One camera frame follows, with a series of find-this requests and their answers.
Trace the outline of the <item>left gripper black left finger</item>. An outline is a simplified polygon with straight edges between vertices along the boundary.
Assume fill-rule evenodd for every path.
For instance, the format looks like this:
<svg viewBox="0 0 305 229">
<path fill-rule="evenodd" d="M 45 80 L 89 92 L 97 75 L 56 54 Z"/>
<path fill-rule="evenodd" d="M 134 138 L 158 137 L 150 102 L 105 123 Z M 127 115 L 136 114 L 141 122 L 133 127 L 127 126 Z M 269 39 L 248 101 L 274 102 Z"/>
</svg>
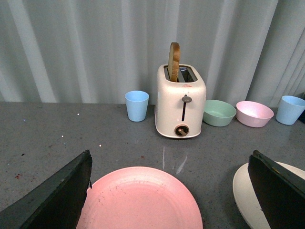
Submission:
<svg viewBox="0 0 305 229">
<path fill-rule="evenodd" d="M 0 213 L 2 229 L 74 229 L 91 185 L 92 157 L 85 150 Z"/>
</svg>

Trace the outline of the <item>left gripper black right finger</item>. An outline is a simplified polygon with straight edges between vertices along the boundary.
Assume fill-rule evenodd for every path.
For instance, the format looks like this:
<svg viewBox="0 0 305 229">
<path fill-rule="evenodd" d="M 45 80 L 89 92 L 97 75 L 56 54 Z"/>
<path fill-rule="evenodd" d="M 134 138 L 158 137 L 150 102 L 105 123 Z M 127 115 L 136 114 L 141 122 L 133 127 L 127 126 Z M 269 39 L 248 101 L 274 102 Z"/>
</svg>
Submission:
<svg viewBox="0 0 305 229">
<path fill-rule="evenodd" d="M 305 227 L 305 180 L 255 150 L 248 173 L 261 209 L 272 229 Z"/>
</svg>

